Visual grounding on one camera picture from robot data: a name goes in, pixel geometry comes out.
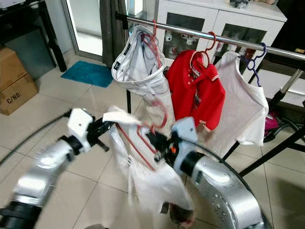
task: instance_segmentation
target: red polo shirt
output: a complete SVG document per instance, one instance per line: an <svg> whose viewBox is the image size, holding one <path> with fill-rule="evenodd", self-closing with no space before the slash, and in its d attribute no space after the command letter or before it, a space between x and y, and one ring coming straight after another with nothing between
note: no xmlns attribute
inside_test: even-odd
<svg viewBox="0 0 305 229"><path fill-rule="evenodd" d="M201 123L207 131L215 129L225 98L215 66L205 68L201 53L186 50L176 57L166 78L176 120L192 116L196 126Z"/></svg>

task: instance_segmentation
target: tile floor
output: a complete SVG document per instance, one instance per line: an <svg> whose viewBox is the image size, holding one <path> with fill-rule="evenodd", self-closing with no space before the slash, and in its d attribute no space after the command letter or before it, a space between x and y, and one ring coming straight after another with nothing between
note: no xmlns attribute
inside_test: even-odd
<svg viewBox="0 0 305 229"><path fill-rule="evenodd" d="M78 56L66 59L68 67L78 60L102 64ZM100 117L109 105L126 108L125 91L112 83L107 89L60 78L54 68L36 83L39 94L10 116L0 114L0 159L28 134L71 107L85 107ZM147 114L141 99L132 96L132 112L141 119ZM28 141L0 167L0 207L9 200L18 178L30 167L35 154L61 135L67 134L67 120L62 119ZM291 134L282 131L264 147L240 146L228 162L237 170L260 158L275 144ZM105 143L109 142L104 135ZM245 177L275 229L304 228L305 224L305 154L287 149ZM200 199L189 179L186 187L192 195L197 219L193 229L212 229L213 214L208 203ZM127 207L127 182L120 173L110 150L98 147L68 167L61 176L47 207L37 224L38 229L84 229L93 224L113 228L177 229L168 215L146 218L139 210Z"/></svg>

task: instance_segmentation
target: white t-shirt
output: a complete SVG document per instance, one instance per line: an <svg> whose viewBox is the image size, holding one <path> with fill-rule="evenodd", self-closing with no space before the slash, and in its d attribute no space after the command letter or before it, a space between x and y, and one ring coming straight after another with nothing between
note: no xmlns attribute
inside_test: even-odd
<svg viewBox="0 0 305 229"><path fill-rule="evenodd" d="M262 87L248 84L239 72L239 54L226 52L216 64L225 89L218 126L204 134L205 146L223 157L236 141L263 145L268 103Z"/></svg>

